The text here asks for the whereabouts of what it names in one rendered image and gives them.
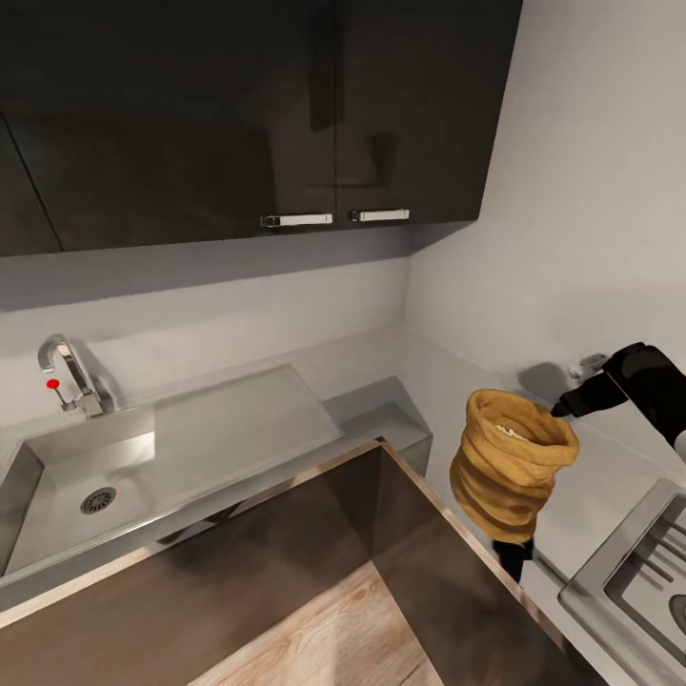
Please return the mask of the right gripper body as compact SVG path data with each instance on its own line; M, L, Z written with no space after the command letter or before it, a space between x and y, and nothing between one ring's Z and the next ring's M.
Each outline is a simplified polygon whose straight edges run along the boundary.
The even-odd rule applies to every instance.
M581 417L595 411L609 410L617 404L617 402L598 396L593 381L595 380L590 378L588 382L584 382L576 390L566 392L560 396L560 400L567 405L567 409L569 409L573 416Z

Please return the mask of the popcorn bag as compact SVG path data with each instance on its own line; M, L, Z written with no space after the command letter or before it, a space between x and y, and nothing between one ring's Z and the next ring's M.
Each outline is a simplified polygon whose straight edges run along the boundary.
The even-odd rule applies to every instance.
M466 405L462 451L500 487L547 500L555 474L571 466L579 453L575 431L551 411L518 393L475 390Z

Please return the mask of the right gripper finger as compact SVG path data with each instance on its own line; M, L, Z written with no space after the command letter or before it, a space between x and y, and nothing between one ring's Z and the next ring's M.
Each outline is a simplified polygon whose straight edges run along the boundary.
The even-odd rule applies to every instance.
M559 401L558 403L556 403L551 411L551 416L553 418L563 418L567 414L571 414L571 412L569 411L569 409L567 409L567 405L565 405L563 401Z

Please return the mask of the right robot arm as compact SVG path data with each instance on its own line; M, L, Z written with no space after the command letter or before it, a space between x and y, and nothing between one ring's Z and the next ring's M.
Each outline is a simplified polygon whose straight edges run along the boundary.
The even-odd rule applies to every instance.
M686 375L658 348L637 342L611 357L598 353L568 367L578 388L560 396L553 418L581 417L632 401L686 464Z

